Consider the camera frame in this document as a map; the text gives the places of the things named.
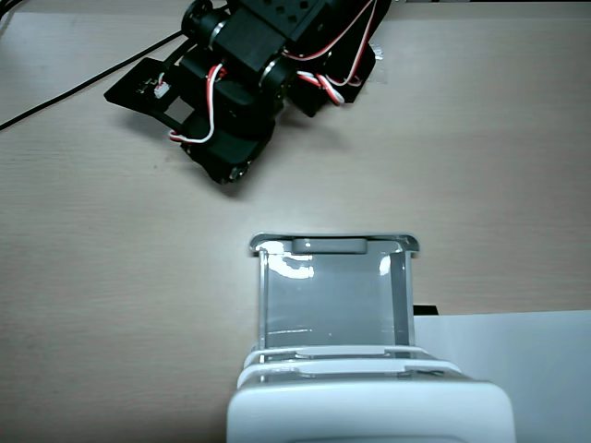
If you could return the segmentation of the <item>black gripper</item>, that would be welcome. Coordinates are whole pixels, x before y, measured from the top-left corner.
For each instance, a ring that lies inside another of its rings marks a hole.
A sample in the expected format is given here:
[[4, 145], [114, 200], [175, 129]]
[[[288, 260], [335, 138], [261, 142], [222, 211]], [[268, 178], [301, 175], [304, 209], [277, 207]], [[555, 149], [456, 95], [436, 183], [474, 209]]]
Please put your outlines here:
[[276, 126], [280, 97], [252, 90], [231, 79], [204, 80], [205, 143], [181, 143], [181, 149], [218, 184], [233, 183], [262, 153]]

